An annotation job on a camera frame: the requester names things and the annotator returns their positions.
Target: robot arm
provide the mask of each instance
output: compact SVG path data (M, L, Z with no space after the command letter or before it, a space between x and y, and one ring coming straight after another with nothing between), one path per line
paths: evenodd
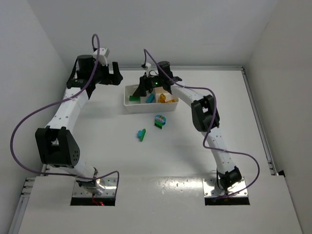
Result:
M147 95L146 91L152 92L156 87L163 87L166 91L179 97L189 105L192 110L192 119L195 128L205 136L208 126L212 121L214 98L211 95L203 96L192 89L183 88L185 83L181 78L173 76L173 73L170 71L169 62L162 61L158 64L172 80L182 87L174 84L158 70L158 76L148 77L147 73L145 73L144 76L140 77L140 84L133 96L143 97ZM210 147L226 150L219 121L220 117L217 111L212 129L207 136L207 143ZM220 176L220 185L226 191L236 182L239 182L242 176L229 153L218 150L212 150L212 153L216 162L218 175Z
M43 164L60 168L70 174L93 178L97 175L96 168L87 165L80 158L80 149L72 136L75 122L84 104L90 99L96 84L119 85L123 79L119 72L118 63L113 62L113 74L109 73L107 48L99 48L100 56L95 75L90 85L77 97L63 102L52 120L45 128L38 128L35 134L40 159ZM77 57L72 73L67 81L63 99L78 93L88 82L95 64L97 51L93 55ZM78 178L77 182L93 194L101 192L101 181Z

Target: white floor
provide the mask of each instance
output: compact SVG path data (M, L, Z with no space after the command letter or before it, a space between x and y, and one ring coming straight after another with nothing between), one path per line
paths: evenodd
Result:
M215 91L228 149L259 161L260 178L248 190L251 205L224 207L204 205L200 178L215 173L216 166L202 147L191 109L181 102L174 112L161 113L167 119L162 130L154 126L157 113L127 114L123 87L138 83L142 71L122 74L120 86L97 86L74 129L81 157L101 174L120 171L116 206L71 207L73 178L38 177L20 234L301 233L284 178L270 175L240 71L174 72L188 85ZM136 134L143 128L146 135L140 142ZM254 162L233 158L250 183L256 175Z

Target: black bracket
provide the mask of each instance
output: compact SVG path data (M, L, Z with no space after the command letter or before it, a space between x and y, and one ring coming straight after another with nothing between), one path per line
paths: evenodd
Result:
M43 164L54 167L73 168L80 158L79 147L69 130L38 128L35 133L36 142Z
M242 179L242 175L236 166L234 170L226 172L225 174L218 173L218 176L220 176L220 185L225 191Z
M79 65L79 70L76 71L76 65ZM90 75L92 73L93 67L95 64L95 59L92 55L80 55L77 57L75 65L72 69L72 73L67 81L67 88L83 88L88 82ZM117 62L112 63L113 74L109 73L109 66L102 66L101 64L97 65L96 72L93 76L93 79L86 91L88 97L91 97L92 92L96 88L96 84L104 85L119 85L123 80L123 77L119 71L119 66Z
M204 96L201 100L196 100L191 104L193 124L199 132L208 130L213 118L214 107L214 97L211 95ZM220 116L217 110L212 128L219 127L219 122Z
M174 82L182 81L180 77L173 76L173 73L170 70L170 63L168 61L161 61L158 63L158 65ZM146 74L144 74L144 76L140 77L138 88L132 95L134 97L146 97L146 91L151 93L153 89L157 87L162 87L164 90L172 94L171 85L173 84L174 83L169 80L161 70L158 69L157 76L147 77Z

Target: small toy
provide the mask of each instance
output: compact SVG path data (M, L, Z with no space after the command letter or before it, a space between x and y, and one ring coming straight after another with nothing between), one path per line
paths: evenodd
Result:
M145 128L143 130L138 131L137 137L140 139L140 141L143 141L145 133L146 133Z
M154 99L155 99L155 94L151 94L151 95L147 98L146 103L152 103L152 102L154 101Z
M140 101L140 97L129 96L129 101Z
M171 100L167 101L166 103L168 103L168 102L176 102L176 101L174 99L171 99Z
M166 102L166 96L164 94L161 94L159 96L158 102L165 103Z
M162 126L166 124L166 118L162 115L155 116L155 126L162 129Z

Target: green toy block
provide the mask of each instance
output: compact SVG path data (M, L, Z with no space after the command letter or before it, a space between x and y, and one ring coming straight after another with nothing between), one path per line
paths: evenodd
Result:
M163 123L159 122L158 120L155 120L155 126L162 129Z
M140 97L129 96L129 101L140 101Z
M145 133L146 133L146 130L145 130L145 128L142 130L142 135L141 135L141 137L140 137L140 141L143 141L143 139L144 139L144 136L145 136Z

